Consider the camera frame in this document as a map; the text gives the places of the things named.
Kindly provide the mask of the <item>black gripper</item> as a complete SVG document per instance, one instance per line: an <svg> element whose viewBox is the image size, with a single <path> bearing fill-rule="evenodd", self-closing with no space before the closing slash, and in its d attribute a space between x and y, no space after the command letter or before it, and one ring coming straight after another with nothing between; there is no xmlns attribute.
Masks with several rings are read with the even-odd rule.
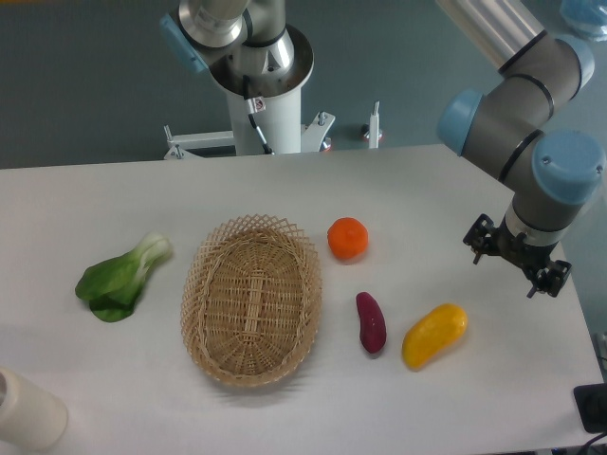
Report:
<svg viewBox="0 0 607 455"><path fill-rule="evenodd" d="M474 264L479 264L484 256L497 256L499 251L502 258L520 268L531 282L526 295L529 299L537 293L556 298L570 276L572 265L563 260L551 261L552 245L533 246L525 243L525 239L524 233L513 235L506 224L496 228L493 221L481 213L464 236L463 243L473 252Z"/></svg>

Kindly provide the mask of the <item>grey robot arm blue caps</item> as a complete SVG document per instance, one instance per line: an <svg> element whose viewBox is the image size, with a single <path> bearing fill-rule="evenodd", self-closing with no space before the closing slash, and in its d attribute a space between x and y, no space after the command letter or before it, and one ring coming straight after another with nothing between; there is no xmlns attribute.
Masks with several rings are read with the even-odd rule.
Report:
<svg viewBox="0 0 607 455"><path fill-rule="evenodd" d="M557 296L571 266L551 252L601 185L603 148L586 134L543 125L574 98L594 72L582 40L550 36L518 1L445 1L452 21L497 68L490 93L467 90L437 124L457 155L511 189L500 224L481 215L465 236L477 257L499 256L520 268L531 293ZM227 132L168 136L172 154L234 146L239 155L320 152L334 117L301 122L301 89L314 56L285 20L282 1L183 1L163 16L168 48L192 72L210 72L226 94Z"/></svg>

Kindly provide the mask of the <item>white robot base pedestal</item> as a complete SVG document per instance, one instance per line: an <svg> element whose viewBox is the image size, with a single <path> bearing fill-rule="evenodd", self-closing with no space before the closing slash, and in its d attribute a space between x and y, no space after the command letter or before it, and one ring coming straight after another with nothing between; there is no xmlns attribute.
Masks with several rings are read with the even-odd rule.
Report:
<svg viewBox="0 0 607 455"><path fill-rule="evenodd" d="M160 31L176 58L193 73L208 71L224 92L230 114L228 131L174 135L164 127L167 159L194 158L196 150L232 146L237 155L325 152L336 117L324 110L302 122L301 92L312 74L314 54L306 37L287 25L265 46L233 44L211 63L166 15Z"/></svg>

